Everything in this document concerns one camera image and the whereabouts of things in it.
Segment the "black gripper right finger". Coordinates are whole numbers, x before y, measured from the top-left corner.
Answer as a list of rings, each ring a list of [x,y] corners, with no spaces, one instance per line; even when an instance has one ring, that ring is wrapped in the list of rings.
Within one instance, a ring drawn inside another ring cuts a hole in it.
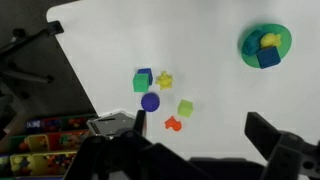
[[[267,161],[260,180],[320,180],[320,145],[276,129],[257,112],[248,112],[244,133]]]

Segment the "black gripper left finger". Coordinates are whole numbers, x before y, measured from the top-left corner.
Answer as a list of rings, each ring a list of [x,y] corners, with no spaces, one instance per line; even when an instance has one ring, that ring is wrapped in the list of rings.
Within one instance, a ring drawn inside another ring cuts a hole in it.
[[[143,135],[146,112],[139,110],[131,128],[120,129],[115,137],[91,136],[81,145],[64,180],[110,180],[122,172],[129,180],[213,180],[160,143]]]

